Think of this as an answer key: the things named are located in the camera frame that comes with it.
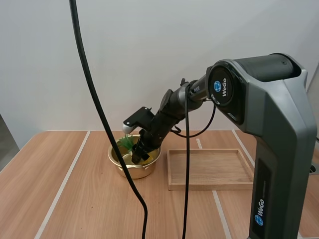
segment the wooden tabletop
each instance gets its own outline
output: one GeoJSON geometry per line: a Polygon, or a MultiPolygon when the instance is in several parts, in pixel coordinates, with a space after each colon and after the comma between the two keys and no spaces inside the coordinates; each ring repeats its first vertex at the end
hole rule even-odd
{"type": "MultiPolygon", "coordinates": [[[[254,168],[256,141],[240,131],[207,131],[190,145],[239,148],[254,168]]],[[[109,146],[102,131],[34,136],[0,172],[0,239],[141,238],[143,209],[109,161],[109,146]]],[[[184,192],[167,189],[166,151],[185,147],[170,133],[154,173],[135,180],[149,210],[148,239],[181,238],[184,192]]],[[[246,239],[251,197],[252,191],[190,191],[187,238],[246,239]]],[[[300,236],[319,238],[319,175],[309,177],[300,236]]]]}

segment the robotic arm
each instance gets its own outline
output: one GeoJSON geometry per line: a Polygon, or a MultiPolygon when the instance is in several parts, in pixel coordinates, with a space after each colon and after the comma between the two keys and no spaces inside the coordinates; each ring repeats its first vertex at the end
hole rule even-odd
{"type": "Polygon", "coordinates": [[[160,147],[184,119],[186,100],[193,111],[211,99],[257,139],[249,239],[295,239],[317,134],[306,78],[307,71],[284,54],[218,61],[199,80],[168,90],[156,115],[142,107],[124,121],[125,133],[142,128],[132,162],[160,147]]]}

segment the golden metal bowl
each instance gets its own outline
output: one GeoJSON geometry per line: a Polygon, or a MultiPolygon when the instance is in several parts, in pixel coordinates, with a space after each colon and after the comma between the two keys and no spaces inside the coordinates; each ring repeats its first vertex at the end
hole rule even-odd
{"type": "MultiPolygon", "coordinates": [[[[134,134],[132,136],[133,136],[133,142],[137,143],[140,135],[134,134]]],[[[119,139],[116,140],[116,144],[118,146],[119,146],[119,143],[120,143],[119,139]]],[[[127,150],[122,146],[119,146],[119,150],[121,152],[121,155],[127,153],[127,150]]],[[[133,179],[144,178],[144,177],[150,175],[154,171],[155,166],[156,166],[156,161],[160,157],[160,148],[152,151],[151,153],[149,153],[149,155],[153,158],[153,160],[148,164],[145,164],[145,165],[135,165],[135,164],[126,165],[126,167],[128,168],[128,171],[131,175],[131,178],[133,178],[133,179]]],[[[121,176],[125,177],[124,171],[119,163],[119,160],[118,160],[112,146],[109,147],[108,156],[109,156],[110,161],[115,164],[117,172],[121,176]]]]}

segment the black power cable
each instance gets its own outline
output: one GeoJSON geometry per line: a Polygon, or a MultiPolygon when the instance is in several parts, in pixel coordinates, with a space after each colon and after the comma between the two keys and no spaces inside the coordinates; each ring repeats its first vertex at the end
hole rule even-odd
{"type": "MultiPolygon", "coordinates": [[[[213,113],[212,113],[210,120],[209,120],[208,124],[206,125],[206,127],[201,132],[198,132],[194,135],[191,135],[190,138],[194,138],[194,137],[199,136],[200,134],[204,133],[208,129],[208,127],[211,125],[211,123],[213,122],[213,119],[215,117],[215,113],[216,113],[216,106],[214,105],[213,113]]],[[[173,132],[174,134],[178,135],[179,137],[186,138],[185,135],[179,134],[181,132],[180,128],[178,128],[177,126],[175,126],[175,128],[177,128],[178,130],[171,130],[170,132],[173,132]]]]}
{"type": "Polygon", "coordinates": [[[86,82],[88,84],[94,105],[96,107],[96,110],[100,116],[101,122],[103,124],[103,127],[105,129],[105,132],[111,142],[111,145],[115,151],[115,154],[117,156],[117,158],[119,159],[119,162],[123,168],[123,171],[125,173],[125,176],[133,190],[133,192],[135,193],[136,197],[139,199],[140,203],[143,206],[144,209],[144,222],[143,222],[143,232],[142,232],[142,239],[145,239],[145,233],[146,233],[146,224],[147,224],[147,220],[148,220],[148,208],[146,206],[145,201],[143,200],[142,196],[140,195],[140,193],[138,192],[131,176],[130,173],[126,167],[126,164],[121,156],[120,150],[115,142],[115,139],[112,135],[112,131],[110,129],[110,126],[108,124],[108,121],[106,120],[106,117],[104,115],[101,103],[99,101],[99,98],[97,96],[93,81],[92,81],[92,77],[91,77],[91,73],[90,73],[90,69],[89,69],[89,65],[85,56],[85,51],[84,51],[84,47],[83,47],[83,42],[82,42],[82,36],[81,36],[81,31],[80,31],[80,24],[79,24],[79,17],[78,17],[78,11],[77,11],[77,7],[76,7],[76,0],[69,0],[70,2],[70,9],[71,9],[71,16],[72,16],[72,23],[73,23],[73,30],[74,30],[74,35],[75,35],[75,41],[76,41],[76,45],[78,48],[78,52],[79,52],[79,56],[81,59],[81,63],[82,63],[82,68],[84,71],[84,75],[86,78],[86,82]]]}
{"type": "Polygon", "coordinates": [[[190,85],[185,89],[185,126],[186,126],[186,179],[185,179],[185,202],[184,202],[184,222],[182,239],[186,237],[187,224],[187,207],[188,207],[188,191],[189,191],[189,165],[190,165],[190,143],[189,143],[189,119],[188,119],[188,90],[190,85]]]}

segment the green leaves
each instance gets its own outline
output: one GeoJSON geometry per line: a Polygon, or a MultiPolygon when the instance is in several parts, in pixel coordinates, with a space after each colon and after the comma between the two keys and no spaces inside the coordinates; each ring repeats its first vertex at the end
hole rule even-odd
{"type": "Polygon", "coordinates": [[[128,136],[128,134],[125,134],[123,138],[119,139],[118,146],[122,146],[128,150],[128,152],[132,151],[134,142],[133,142],[133,136],[128,136]]]}

